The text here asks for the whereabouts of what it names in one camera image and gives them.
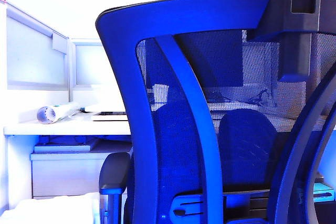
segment chair armrest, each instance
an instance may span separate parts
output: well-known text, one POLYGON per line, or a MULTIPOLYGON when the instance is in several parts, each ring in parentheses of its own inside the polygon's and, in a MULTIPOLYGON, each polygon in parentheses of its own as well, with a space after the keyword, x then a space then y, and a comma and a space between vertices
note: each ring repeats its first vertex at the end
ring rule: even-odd
POLYGON ((126 189, 131 158, 126 152, 111 153, 105 159, 99 175, 99 193, 120 195, 126 189))

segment desk surface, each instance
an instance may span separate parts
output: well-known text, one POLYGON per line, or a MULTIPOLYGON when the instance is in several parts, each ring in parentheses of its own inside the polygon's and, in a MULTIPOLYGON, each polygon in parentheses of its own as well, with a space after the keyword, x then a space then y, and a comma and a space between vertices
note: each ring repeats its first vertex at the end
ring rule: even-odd
POLYGON ((100 121, 90 119, 93 113, 78 113, 53 124, 37 120, 7 125, 5 135, 130 135, 127 121, 100 121))

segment rolled paper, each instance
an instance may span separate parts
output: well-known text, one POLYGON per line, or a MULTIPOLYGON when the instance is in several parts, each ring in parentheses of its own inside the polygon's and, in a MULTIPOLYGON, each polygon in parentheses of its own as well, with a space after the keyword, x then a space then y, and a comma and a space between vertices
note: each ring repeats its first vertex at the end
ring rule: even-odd
POLYGON ((68 102, 60 105, 50 105, 37 111, 37 120, 43 124, 55 123, 67 116, 75 114, 80 109, 77 102, 68 102))

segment white cloth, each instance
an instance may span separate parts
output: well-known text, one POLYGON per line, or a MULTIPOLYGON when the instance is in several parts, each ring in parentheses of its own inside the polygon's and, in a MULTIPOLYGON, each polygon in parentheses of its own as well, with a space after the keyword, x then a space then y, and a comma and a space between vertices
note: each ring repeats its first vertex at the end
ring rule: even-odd
POLYGON ((100 224, 99 193, 25 199, 0 216, 0 224, 100 224))

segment office chair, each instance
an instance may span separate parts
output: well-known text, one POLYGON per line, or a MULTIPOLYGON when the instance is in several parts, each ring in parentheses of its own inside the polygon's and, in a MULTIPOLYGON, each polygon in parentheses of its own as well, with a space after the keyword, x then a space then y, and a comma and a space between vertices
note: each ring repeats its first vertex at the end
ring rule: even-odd
POLYGON ((312 186, 336 123, 335 12, 336 0, 103 12, 96 28, 134 150, 103 165, 109 222, 127 186, 129 224, 318 223, 312 186))

